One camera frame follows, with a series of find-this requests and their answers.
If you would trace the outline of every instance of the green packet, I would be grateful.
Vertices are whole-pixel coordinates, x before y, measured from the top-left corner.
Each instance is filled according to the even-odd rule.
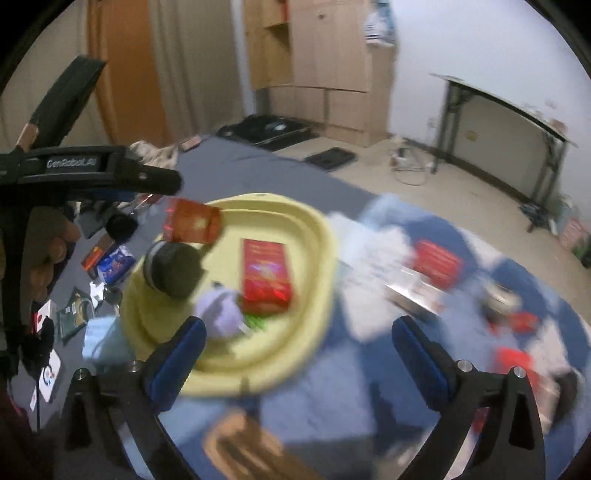
[[[261,332],[267,329],[266,322],[268,317],[259,317],[246,313],[244,315],[244,324],[253,332]]]
[[[94,316],[90,295],[75,287],[65,308],[57,312],[56,340],[65,344]]]

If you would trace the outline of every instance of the yellow tray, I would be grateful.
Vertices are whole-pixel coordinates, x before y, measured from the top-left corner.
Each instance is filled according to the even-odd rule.
[[[294,200],[251,193],[211,202],[222,209],[223,235],[205,256],[207,271],[189,300],[151,289],[139,262],[126,284],[121,321],[137,358],[169,340],[201,292],[218,281],[242,290],[242,239],[285,244],[294,285],[289,311],[265,322],[263,332],[209,340],[181,393],[234,396],[257,393],[293,375],[324,338],[332,311],[336,243],[324,215]]]

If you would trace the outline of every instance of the white card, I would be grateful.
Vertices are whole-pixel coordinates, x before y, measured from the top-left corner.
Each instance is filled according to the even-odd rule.
[[[41,370],[41,377],[39,377],[39,391],[43,399],[49,403],[51,392],[56,384],[57,374],[60,372],[61,360],[57,356],[55,350],[49,354],[49,366]]]

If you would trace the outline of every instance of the red candy bag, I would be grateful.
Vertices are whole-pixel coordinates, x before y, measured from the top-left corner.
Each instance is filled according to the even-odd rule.
[[[164,240],[186,244],[212,244],[220,236],[220,209],[185,199],[172,199],[166,209]]]
[[[431,285],[447,290],[456,284],[462,270],[460,258],[429,240],[419,240],[415,244],[415,250],[417,256],[413,270],[426,275]]]

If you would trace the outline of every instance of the black lid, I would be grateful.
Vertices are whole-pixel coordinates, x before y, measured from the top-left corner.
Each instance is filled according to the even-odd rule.
[[[146,282],[174,299],[191,295],[202,276],[201,255],[191,245],[157,242],[146,254]]]

